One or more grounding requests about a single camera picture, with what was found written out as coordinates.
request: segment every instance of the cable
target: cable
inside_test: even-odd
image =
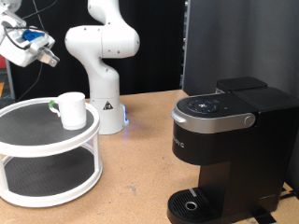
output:
[[[57,1],[58,1],[58,0],[55,0],[55,2],[53,2],[50,6],[45,7],[45,8],[43,8],[43,9],[41,9],[41,10],[39,10],[39,11],[33,13],[33,14],[28,15],[28,16],[25,16],[25,17],[23,17],[23,19],[26,19],[26,18],[28,18],[28,17],[34,16],[34,15],[36,15],[36,14],[39,14],[39,13],[45,11],[46,9],[48,9],[48,8],[50,8],[50,7],[52,7],[52,6],[54,6],[54,5],[56,4]]]
[[[41,74],[42,69],[43,69],[43,63],[41,63],[41,65],[40,65],[39,74],[38,74],[38,77],[37,77],[37,80],[36,80],[35,84],[32,85],[32,86],[28,89],[28,91],[30,91],[30,90],[36,85],[36,83],[38,82],[38,80],[39,80],[39,78],[40,78],[40,74]],[[16,101],[16,103],[18,103],[19,100],[21,100],[21,98],[23,98],[24,95],[26,95],[26,94],[28,93],[28,91],[26,91],[25,93],[23,93],[22,96]]]
[[[11,97],[11,95],[8,95],[8,96],[5,96],[5,97],[0,98],[0,100],[9,99],[10,97]]]
[[[36,6],[36,1],[33,0],[33,2],[34,2],[34,5],[35,5],[35,8],[36,8],[36,12],[38,12],[38,10],[37,10],[37,6]],[[39,22],[40,22],[41,27],[45,30],[45,27],[44,27],[44,25],[43,25],[43,22],[42,22],[41,19],[40,19],[39,14],[37,14],[37,17],[39,18]]]

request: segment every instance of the table surface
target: table surface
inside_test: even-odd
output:
[[[49,208],[24,208],[0,200],[0,223],[170,224],[169,197],[196,187],[200,171],[200,166],[172,153],[169,113],[185,96],[184,91],[121,96],[130,124],[119,133],[100,135],[104,169],[99,182],[76,200]],[[284,199],[272,216],[278,223],[297,224],[298,205],[295,197]],[[237,223],[257,224],[254,218]]]

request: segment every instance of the brand logo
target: brand logo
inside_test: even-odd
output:
[[[179,147],[185,147],[185,144],[179,142],[179,140],[177,140],[177,138],[175,136],[173,136],[173,139],[175,141],[175,143],[179,146]]]

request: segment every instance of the coffee maker button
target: coffee maker button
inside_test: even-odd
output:
[[[245,117],[244,124],[250,127],[254,123],[254,121],[255,118],[253,116],[247,116]]]

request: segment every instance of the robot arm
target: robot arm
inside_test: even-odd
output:
[[[0,54],[22,67],[36,59],[55,67],[60,61],[50,51],[55,40],[45,31],[26,27],[26,21],[14,13],[20,5],[21,0],[0,1]]]
[[[71,28],[65,45],[87,71],[90,103],[100,115],[100,134],[117,133],[128,123],[120,102],[120,76],[102,59],[134,56],[140,46],[139,35],[123,20],[119,0],[89,0],[88,10],[104,25]]]

